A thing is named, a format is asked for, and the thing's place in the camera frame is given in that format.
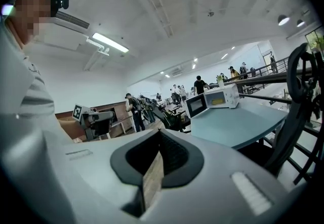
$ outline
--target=ceiling light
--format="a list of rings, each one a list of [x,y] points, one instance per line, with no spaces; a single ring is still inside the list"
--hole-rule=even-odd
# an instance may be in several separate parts
[[[3,6],[2,6],[2,9],[1,9],[1,14],[2,14],[3,16],[7,16],[7,15],[9,15],[10,12],[11,12],[11,10],[12,10],[12,8],[14,8],[13,5],[3,5]]]
[[[125,48],[124,46],[121,46],[120,44],[116,43],[115,41],[99,34],[99,33],[95,33],[94,35],[92,35],[92,38],[99,40],[105,44],[108,44],[109,46],[112,46],[114,48],[116,48],[117,50],[120,50],[121,52],[128,52],[129,49]]]
[[[299,20],[297,21],[297,27],[300,27],[300,26],[302,26],[303,24],[305,24],[305,22],[304,22],[303,20],[299,19]]]
[[[227,56],[227,54],[228,54],[228,53],[226,53],[226,54],[221,58],[221,60],[224,59],[224,58]]]
[[[279,17],[278,17],[278,25],[284,25],[288,21],[289,21],[289,17],[287,17],[285,15],[279,15]]]

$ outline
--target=white shirt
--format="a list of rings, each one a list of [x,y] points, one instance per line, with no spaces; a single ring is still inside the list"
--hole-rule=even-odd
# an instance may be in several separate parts
[[[54,101],[40,72],[21,51],[4,22],[0,24],[0,43],[0,74],[6,80],[1,93],[0,113],[18,114],[40,127],[43,133],[54,134],[61,144],[73,143],[55,116]]]
[[[179,89],[179,95],[182,97],[186,96],[186,90],[184,89],[184,87]]]

